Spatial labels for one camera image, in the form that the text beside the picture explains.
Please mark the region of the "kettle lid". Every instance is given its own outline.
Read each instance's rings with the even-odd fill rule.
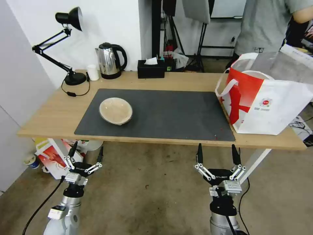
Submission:
[[[108,43],[108,42],[105,42],[105,43],[99,45],[100,49],[108,49],[111,47],[112,47],[111,43]]]

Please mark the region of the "table leg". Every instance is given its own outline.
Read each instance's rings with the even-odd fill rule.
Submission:
[[[268,155],[268,153],[272,149],[257,149],[247,161],[245,166],[247,169],[245,173],[239,179],[239,183],[243,184],[243,182],[249,177],[249,175],[254,171],[255,168],[262,162],[262,160]]]

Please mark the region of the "black desk lamp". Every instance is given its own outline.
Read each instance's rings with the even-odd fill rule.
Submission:
[[[58,42],[71,36],[72,29],[68,27],[69,24],[71,24],[75,29],[82,31],[82,29],[81,29],[81,24],[82,24],[81,9],[79,7],[76,7],[74,9],[72,9],[69,13],[59,13],[58,12],[55,14],[55,19],[57,22],[62,24],[64,29],[60,33],[52,36],[51,38],[43,41],[42,43],[33,46],[33,52],[41,55],[42,57],[46,58],[48,61],[50,61],[50,62],[54,63],[55,65],[59,66],[60,68],[64,69],[67,72],[67,76],[64,79],[64,82],[67,85],[70,85],[70,86],[79,85],[79,84],[83,83],[84,81],[86,81],[86,75],[84,75],[83,73],[74,72],[72,70],[72,67],[65,65],[65,64],[62,64],[62,63],[56,61],[55,59],[51,58],[50,56],[44,54],[44,50],[48,49],[49,47],[52,47],[53,45],[57,44]],[[47,43],[48,41],[59,36],[62,33],[65,33],[66,36],[64,36],[63,38],[59,39],[56,42]]]

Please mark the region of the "stainless steel kettle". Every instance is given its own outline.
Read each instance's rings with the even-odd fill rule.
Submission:
[[[105,42],[95,48],[101,72],[101,77],[105,79],[114,79],[122,74],[122,70],[127,65],[127,56],[125,50],[116,44]],[[117,51],[120,51],[124,57],[124,64],[121,66]]]

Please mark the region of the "gray desk mat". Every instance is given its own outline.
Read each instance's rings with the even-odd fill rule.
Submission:
[[[99,114],[100,103],[119,97],[132,106],[131,120],[113,125]],[[214,92],[99,89],[75,134],[161,139],[234,141]]]

